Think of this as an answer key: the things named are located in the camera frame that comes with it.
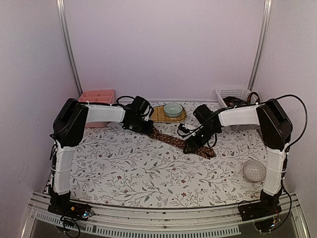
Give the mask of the brown floral tie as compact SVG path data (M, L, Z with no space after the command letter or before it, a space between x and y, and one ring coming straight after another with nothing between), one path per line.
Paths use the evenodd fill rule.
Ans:
M181 150L183 150L184 144L186 142L183 139L160 133L155 127L153 130L153 133L148 135L148 137L151 139L155 139L155 140L164 142L166 144L172 145L172 146L174 146L178 149L181 149ZM200 149L198 149L198 151L196 152L195 155L204 157L206 159L211 159L211 158L216 157L216 153L214 152L214 150L212 148L209 148L206 146L203 146Z

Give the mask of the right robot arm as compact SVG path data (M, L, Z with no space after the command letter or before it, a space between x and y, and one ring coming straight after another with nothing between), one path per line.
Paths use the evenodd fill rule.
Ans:
M277 98L253 105L226 107L211 111L206 105L194 110L199 121L197 128L180 124L179 131L185 137L185 154L198 152L212 136L222 132L223 127L236 125L257 125L267 152L267 168L260 201L249 209L260 216L267 216L278 206L284 191L283 180L287 171L287 157L291 146L292 122Z

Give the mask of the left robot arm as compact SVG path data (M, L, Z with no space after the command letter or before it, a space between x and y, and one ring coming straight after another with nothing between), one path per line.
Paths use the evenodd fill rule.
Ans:
M55 121L53 133L51 172L49 186L51 205L63 215L70 215L73 203L70 201L69 177L71 163L76 147L82 141L86 124L95 122L115 122L127 129L141 134L152 134L154 122L151 116L154 108L146 99L135 96L129 104L101 102L80 102L70 98L66 101Z

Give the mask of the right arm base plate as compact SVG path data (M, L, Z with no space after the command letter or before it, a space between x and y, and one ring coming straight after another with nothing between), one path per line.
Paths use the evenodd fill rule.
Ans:
M252 203L246 200L241 201L237 208L241 215L242 221L249 221L277 215L282 211L279 203L269 207L263 205L260 201Z

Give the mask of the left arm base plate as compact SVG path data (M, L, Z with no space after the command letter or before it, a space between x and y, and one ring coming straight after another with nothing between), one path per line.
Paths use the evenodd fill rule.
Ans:
M48 211L62 217L72 218L75 221L87 221L89 217L95 214L90 205L75 202L69 202L65 206L53 206L50 204Z

